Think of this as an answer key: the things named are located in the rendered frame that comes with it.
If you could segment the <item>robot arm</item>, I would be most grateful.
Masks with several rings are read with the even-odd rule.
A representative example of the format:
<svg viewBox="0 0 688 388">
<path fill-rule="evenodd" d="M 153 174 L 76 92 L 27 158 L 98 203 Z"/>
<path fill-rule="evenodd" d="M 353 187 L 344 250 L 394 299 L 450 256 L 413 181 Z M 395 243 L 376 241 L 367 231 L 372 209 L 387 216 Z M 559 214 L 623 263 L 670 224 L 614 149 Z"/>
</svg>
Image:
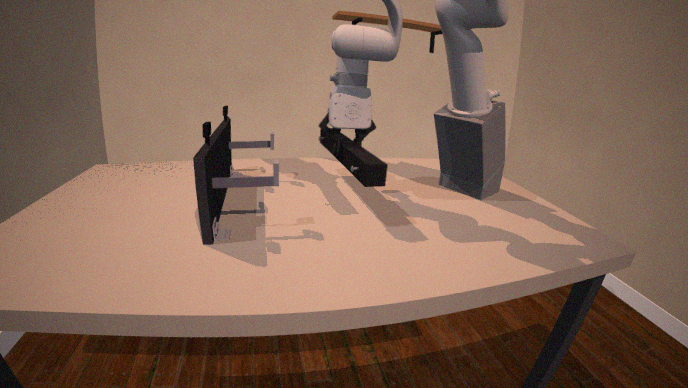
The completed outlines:
<svg viewBox="0 0 688 388">
<path fill-rule="evenodd" d="M 340 25 L 333 32 L 339 72 L 330 75 L 334 84 L 367 86 L 369 60 L 388 62 L 397 56 L 403 25 L 401 5 L 399 0 L 382 1 L 388 11 L 387 28 Z M 436 0 L 435 10 L 451 85 L 448 111 L 460 117 L 483 116 L 493 108 L 490 100 L 501 93 L 486 90 L 483 47 L 471 29 L 504 26 L 508 0 Z"/>
</svg>

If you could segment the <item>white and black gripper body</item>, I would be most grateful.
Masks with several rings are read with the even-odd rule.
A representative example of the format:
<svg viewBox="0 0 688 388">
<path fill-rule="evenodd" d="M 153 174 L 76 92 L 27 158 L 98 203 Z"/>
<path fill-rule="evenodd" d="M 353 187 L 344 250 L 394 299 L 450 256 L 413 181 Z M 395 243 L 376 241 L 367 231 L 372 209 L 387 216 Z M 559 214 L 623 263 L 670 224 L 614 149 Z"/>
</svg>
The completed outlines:
<svg viewBox="0 0 688 388">
<path fill-rule="evenodd" d="M 370 128 L 372 121 L 370 88 L 335 84 L 331 89 L 327 114 L 328 112 L 328 124 L 333 128 Z"/>
</svg>

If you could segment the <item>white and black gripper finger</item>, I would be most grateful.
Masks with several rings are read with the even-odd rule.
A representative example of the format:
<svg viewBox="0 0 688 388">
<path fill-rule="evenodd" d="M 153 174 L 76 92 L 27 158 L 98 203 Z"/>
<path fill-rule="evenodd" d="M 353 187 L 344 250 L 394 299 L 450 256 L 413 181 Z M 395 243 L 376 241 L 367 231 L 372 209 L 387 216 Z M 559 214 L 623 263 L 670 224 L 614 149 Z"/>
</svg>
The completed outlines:
<svg viewBox="0 0 688 388">
<path fill-rule="evenodd" d="M 340 141 L 339 141 L 339 135 L 341 129 L 333 128 L 332 130 L 327 127 L 327 124 L 329 122 L 329 112 L 328 114 L 324 117 L 324 119 L 321 121 L 319 124 L 319 127 L 323 129 L 327 134 L 330 135 L 332 138 L 332 153 L 336 156 L 339 157 L 340 155 Z"/>
<path fill-rule="evenodd" d="M 371 121 L 371 126 L 370 126 L 370 128 L 368 128 L 368 129 L 355 129 L 355 135 L 356 135 L 356 137 L 353 139 L 353 141 L 354 141 L 355 143 L 357 143 L 358 145 L 361 146 L 362 141 L 364 140 L 364 138 L 365 138 L 370 132 L 372 132 L 372 131 L 375 130 L 375 129 L 376 129 L 376 126 L 375 126 L 373 120 Z"/>
</svg>

